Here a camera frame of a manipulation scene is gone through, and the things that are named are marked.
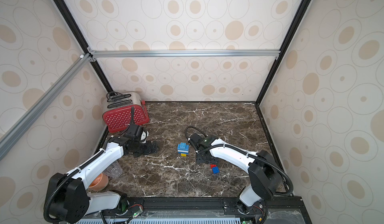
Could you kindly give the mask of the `red polka dot toaster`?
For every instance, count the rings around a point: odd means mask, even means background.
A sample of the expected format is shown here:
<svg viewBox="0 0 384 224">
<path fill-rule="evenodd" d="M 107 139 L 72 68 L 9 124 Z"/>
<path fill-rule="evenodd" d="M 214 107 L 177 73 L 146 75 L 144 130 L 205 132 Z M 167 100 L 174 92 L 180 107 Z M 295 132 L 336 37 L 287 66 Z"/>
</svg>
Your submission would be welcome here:
<svg viewBox="0 0 384 224">
<path fill-rule="evenodd" d="M 102 118 L 110 133 L 125 130 L 133 120 L 136 125 L 149 123 L 145 101 L 136 92 L 109 92 L 103 101 Z"/>
</svg>

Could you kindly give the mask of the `dark blue square lego brick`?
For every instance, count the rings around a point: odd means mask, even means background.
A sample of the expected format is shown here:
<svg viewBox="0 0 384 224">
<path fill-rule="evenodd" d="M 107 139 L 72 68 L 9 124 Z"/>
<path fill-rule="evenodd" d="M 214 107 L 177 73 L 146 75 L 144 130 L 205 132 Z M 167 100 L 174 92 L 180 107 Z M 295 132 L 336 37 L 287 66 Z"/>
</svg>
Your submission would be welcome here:
<svg viewBox="0 0 384 224">
<path fill-rule="evenodd" d="M 213 172 L 213 174 L 218 174 L 220 171 L 219 171 L 219 168 L 217 166 L 214 166 L 212 168 L 212 172 Z"/>
</svg>

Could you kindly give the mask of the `left aluminium frame bar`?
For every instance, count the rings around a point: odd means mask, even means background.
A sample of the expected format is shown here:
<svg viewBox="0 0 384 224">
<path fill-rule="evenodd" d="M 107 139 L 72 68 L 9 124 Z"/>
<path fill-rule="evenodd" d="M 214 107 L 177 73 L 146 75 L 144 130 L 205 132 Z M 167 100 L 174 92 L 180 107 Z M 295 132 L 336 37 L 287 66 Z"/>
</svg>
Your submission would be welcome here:
<svg viewBox="0 0 384 224">
<path fill-rule="evenodd" d="M 59 96 L 62 90 L 69 84 L 74 76 L 90 62 L 91 55 L 84 54 L 42 95 L 42 97 L 19 119 L 9 131 L 1 138 L 1 159 L 3 159 L 12 147 L 21 139 L 26 131 Z"/>
</svg>

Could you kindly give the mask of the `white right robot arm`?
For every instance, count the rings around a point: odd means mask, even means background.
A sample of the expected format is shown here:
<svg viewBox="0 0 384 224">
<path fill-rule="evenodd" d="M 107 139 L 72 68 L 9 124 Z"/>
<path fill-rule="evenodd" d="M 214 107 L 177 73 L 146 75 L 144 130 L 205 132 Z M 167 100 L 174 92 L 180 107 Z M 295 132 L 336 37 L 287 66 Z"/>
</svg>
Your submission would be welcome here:
<svg viewBox="0 0 384 224">
<path fill-rule="evenodd" d="M 196 163 L 217 165 L 222 159 L 248 174 L 250 185 L 239 195 L 241 207 L 249 208 L 260 200 L 270 201 L 283 182 L 274 158 L 267 151 L 247 151 L 214 135 L 194 133 L 187 140 L 196 151 Z"/>
</svg>

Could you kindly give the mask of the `light blue long lego brick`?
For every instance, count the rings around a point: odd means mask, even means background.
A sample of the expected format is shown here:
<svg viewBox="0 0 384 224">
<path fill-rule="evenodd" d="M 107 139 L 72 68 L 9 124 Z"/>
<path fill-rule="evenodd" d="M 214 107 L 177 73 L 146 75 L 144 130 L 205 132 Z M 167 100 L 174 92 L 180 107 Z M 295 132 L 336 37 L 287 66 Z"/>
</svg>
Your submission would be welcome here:
<svg viewBox="0 0 384 224">
<path fill-rule="evenodd" d="M 180 153 L 189 153 L 190 146 L 186 143 L 178 144 L 177 151 Z"/>
</svg>

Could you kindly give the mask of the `horizontal aluminium frame bar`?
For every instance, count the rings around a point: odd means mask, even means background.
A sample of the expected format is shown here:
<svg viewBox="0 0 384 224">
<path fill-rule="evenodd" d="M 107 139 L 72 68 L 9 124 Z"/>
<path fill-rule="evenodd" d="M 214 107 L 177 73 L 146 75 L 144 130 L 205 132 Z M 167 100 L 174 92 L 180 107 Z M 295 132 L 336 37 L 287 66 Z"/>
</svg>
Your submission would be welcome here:
<svg viewBox="0 0 384 224">
<path fill-rule="evenodd" d="M 181 58 L 181 57 L 277 57 L 277 49 L 241 49 L 241 50 L 138 50 L 138 51 L 96 51 L 88 55 L 95 58 Z"/>
</svg>

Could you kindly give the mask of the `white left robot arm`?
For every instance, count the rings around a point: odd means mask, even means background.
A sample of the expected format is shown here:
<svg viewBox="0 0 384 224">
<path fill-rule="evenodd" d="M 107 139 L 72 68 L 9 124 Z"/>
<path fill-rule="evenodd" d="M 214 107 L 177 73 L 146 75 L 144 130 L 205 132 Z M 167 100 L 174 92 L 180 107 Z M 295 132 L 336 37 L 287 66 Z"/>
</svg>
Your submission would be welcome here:
<svg viewBox="0 0 384 224">
<path fill-rule="evenodd" d="M 103 194 L 88 194 L 87 190 L 113 162 L 124 155 L 140 157 L 154 154 L 159 143 L 148 140 L 148 131 L 142 126 L 130 125 L 121 135 L 112 136 L 106 146 L 87 161 L 71 171 L 53 175 L 48 184 L 43 217 L 48 223 L 67 222 L 74 224 L 84 216 L 104 210 L 113 210 L 117 215 L 125 215 L 130 205 L 127 195 L 118 191 Z"/>
</svg>

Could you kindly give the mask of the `clear plastic cup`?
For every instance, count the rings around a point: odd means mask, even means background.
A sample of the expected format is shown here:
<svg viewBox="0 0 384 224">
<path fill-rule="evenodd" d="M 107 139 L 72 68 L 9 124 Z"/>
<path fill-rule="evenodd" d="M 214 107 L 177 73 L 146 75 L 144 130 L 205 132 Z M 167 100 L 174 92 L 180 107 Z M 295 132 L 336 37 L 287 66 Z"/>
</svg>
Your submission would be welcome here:
<svg viewBox="0 0 384 224">
<path fill-rule="evenodd" d="M 103 174 L 113 179 L 120 177 L 122 173 L 123 169 L 117 161 L 114 161 L 103 171 Z"/>
</svg>

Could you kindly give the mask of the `orange plastic cup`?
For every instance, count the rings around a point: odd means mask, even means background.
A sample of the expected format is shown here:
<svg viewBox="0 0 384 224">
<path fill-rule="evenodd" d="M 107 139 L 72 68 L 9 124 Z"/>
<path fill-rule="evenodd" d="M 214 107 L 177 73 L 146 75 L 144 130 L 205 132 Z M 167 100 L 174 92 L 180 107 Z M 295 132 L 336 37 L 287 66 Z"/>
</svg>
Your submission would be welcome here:
<svg viewBox="0 0 384 224">
<path fill-rule="evenodd" d="M 94 181 L 90 184 L 89 189 L 95 192 L 99 192 L 107 187 L 109 178 L 107 175 L 101 173 Z"/>
</svg>

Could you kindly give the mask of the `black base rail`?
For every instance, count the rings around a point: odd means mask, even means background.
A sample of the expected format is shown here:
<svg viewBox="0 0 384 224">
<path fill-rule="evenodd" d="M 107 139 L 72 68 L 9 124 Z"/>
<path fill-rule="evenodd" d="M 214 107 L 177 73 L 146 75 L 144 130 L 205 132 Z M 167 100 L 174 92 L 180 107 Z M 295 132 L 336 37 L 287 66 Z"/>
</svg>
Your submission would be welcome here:
<svg viewBox="0 0 384 224">
<path fill-rule="evenodd" d="M 128 198 L 128 211 L 95 213 L 105 224 L 128 220 L 133 223 L 193 224 L 310 224 L 312 221 L 300 197 L 275 197 L 246 207 L 235 197 L 219 198 Z"/>
</svg>

